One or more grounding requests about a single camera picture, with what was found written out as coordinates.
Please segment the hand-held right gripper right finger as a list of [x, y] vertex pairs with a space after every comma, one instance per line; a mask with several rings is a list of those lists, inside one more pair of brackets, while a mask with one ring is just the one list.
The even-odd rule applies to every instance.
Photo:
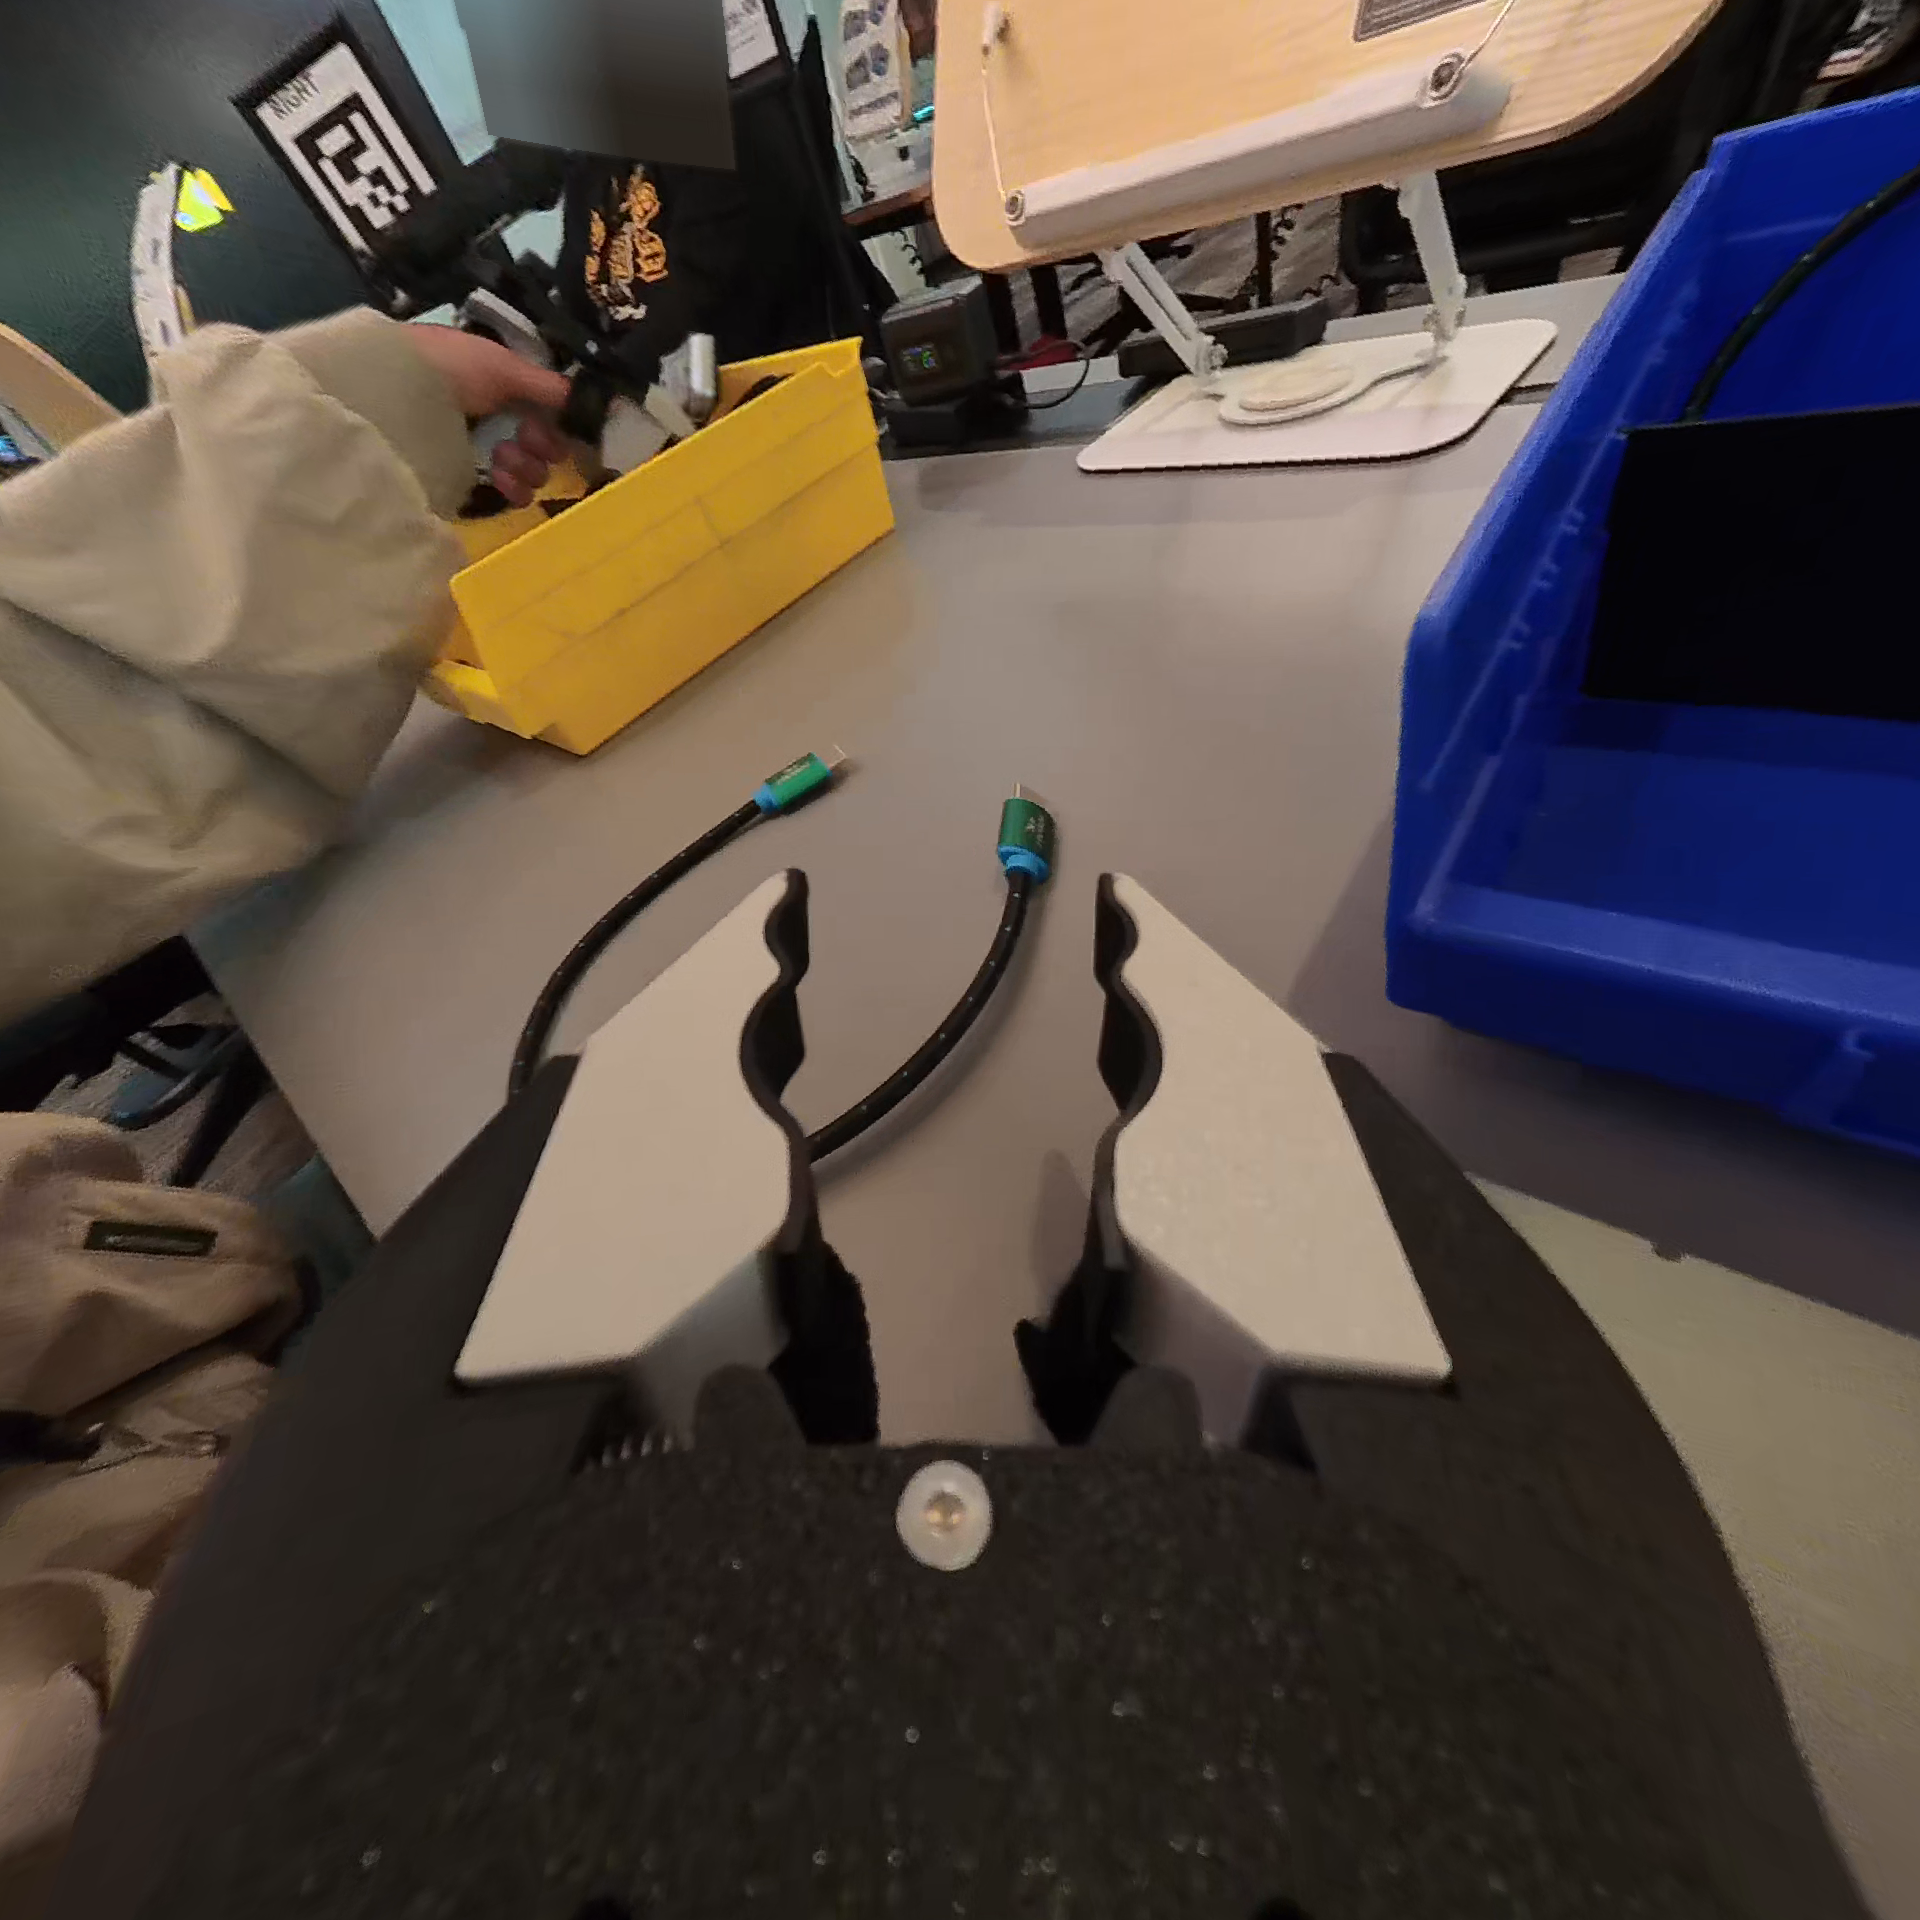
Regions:
[[1454, 1378], [1402, 1234], [1307, 1026], [1141, 881], [1095, 887], [1090, 1179], [1120, 1355], [1182, 1377], [1203, 1435], [1245, 1444], [1296, 1383]]

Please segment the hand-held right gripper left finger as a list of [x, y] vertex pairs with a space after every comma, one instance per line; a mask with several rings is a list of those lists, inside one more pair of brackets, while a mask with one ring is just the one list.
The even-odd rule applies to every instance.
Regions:
[[691, 1435], [730, 1366], [768, 1366], [826, 1276], [802, 1065], [809, 881], [779, 871], [584, 1046], [461, 1386], [608, 1377], [643, 1426]]

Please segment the yellow plastic bin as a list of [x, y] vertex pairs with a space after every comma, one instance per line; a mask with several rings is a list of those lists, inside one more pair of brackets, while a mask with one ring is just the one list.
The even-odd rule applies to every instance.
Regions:
[[461, 521], [427, 703], [574, 758], [896, 528], [861, 338], [721, 367], [715, 418], [586, 492]]

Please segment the braided hdmi cable green plugs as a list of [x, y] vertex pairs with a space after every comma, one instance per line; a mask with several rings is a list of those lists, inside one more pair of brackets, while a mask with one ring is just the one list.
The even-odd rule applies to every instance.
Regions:
[[[841, 754], [823, 758], [808, 752], [761, 780], [754, 791], [718, 824], [670, 855], [649, 871], [629, 895], [589, 926], [546, 976], [514, 1042], [507, 1067], [507, 1098], [528, 1091], [544, 1064], [560, 1016], [571, 994], [595, 969], [635, 920], [663, 899], [685, 878], [701, 871], [745, 834], [776, 819], [790, 816], [841, 784], [846, 762]], [[1029, 922], [1029, 910], [1059, 865], [1059, 826], [1051, 811], [1024, 787], [999, 810], [994, 855], [1003, 878], [1003, 903], [993, 945], [976, 968], [970, 986], [936, 1026], [936, 1032], [896, 1067], [877, 1091], [841, 1112], [826, 1128], [808, 1137], [808, 1158], [829, 1161], [862, 1140], [870, 1131], [890, 1121], [913, 1096], [922, 1094], [936, 1072], [950, 1065], [962, 1040], [973, 1039], [976, 1024], [990, 1010], [1001, 984], [1014, 972]]]

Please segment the person's left forearm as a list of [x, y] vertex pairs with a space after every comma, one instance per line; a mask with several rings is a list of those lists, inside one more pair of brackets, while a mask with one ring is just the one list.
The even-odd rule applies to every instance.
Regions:
[[329, 846], [440, 651], [474, 482], [418, 327], [203, 327], [3, 500], [3, 1019]]

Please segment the person's left hand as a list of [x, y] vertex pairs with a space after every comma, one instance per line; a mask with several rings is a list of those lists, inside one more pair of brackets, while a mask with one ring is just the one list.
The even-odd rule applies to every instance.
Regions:
[[400, 334], [445, 378], [467, 422], [513, 422], [489, 454], [488, 482], [507, 505], [533, 505], [568, 456], [560, 417], [569, 402], [569, 378], [455, 327], [406, 324]]

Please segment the black power station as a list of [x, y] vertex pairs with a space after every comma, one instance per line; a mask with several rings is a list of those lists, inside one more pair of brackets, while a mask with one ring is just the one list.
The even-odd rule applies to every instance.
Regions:
[[1011, 442], [1029, 425], [1024, 383], [1001, 364], [985, 278], [894, 304], [880, 318], [880, 358], [877, 407], [894, 456]]

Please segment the blue plastic bin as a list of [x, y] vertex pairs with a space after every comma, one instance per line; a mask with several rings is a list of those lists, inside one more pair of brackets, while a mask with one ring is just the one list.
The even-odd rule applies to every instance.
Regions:
[[1915, 89], [1723, 137], [1416, 617], [1394, 1004], [1915, 1158], [1918, 729], [1582, 690], [1625, 432], [1915, 402]]

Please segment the black power adapter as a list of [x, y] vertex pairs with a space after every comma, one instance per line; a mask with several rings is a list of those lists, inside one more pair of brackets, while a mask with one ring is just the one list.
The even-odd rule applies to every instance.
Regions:
[[[1233, 315], [1211, 315], [1203, 331], [1223, 350], [1226, 369], [1291, 360], [1323, 343], [1334, 321], [1330, 302], [1306, 295]], [[1119, 374], [1128, 380], [1174, 380], [1186, 364], [1160, 334], [1143, 334], [1119, 348]]]

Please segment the person's beige jacket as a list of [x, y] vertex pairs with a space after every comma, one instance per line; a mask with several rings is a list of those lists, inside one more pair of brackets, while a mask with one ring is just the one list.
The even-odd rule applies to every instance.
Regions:
[[250, 1203], [3, 1119], [3, 1916], [41, 1916], [166, 1571], [317, 1303]]

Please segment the white laptop stand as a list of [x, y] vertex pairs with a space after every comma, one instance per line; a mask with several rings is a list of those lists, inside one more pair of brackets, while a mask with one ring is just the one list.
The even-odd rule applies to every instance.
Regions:
[[[1177, 375], [1082, 448], [1082, 474], [1399, 464], [1466, 442], [1555, 346], [1469, 322], [1450, 168], [1525, 153], [1633, 100], [1709, 2], [941, 4], [934, 212], [979, 272], [1094, 256]], [[1422, 331], [1266, 367], [1226, 350], [1145, 241], [1386, 185], [1429, 288]]]

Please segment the black flat panel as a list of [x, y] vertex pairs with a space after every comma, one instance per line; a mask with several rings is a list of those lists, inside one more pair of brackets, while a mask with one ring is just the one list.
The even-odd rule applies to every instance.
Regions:
[[1627, 430], [1582, 690], [1914, 726], [1918, 406]]

